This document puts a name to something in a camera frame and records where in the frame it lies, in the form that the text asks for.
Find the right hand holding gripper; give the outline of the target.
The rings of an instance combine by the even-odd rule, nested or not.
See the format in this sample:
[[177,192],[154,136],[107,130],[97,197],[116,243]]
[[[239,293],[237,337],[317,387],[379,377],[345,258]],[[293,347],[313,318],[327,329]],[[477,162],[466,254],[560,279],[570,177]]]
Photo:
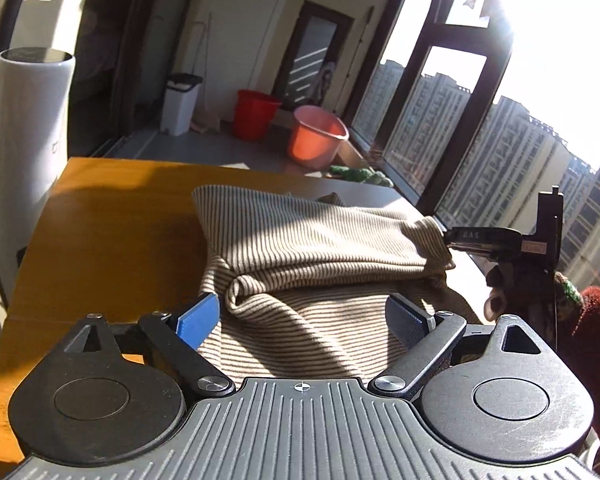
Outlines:
[[503,314],[518,315],[529,325],[557,321],[555,274],[534,266],[499,263],[486,274],[489,296],[484,317],[495,321]]

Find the red knit sleeve forearm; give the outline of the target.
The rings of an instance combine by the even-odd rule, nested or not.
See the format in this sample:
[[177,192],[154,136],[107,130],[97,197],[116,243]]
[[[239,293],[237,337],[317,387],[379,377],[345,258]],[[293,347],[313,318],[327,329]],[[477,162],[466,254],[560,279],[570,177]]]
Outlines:
[[593,429],[600,438],[600,287],[576,289],[555,274],[558,354],[576,374],[594,402]]

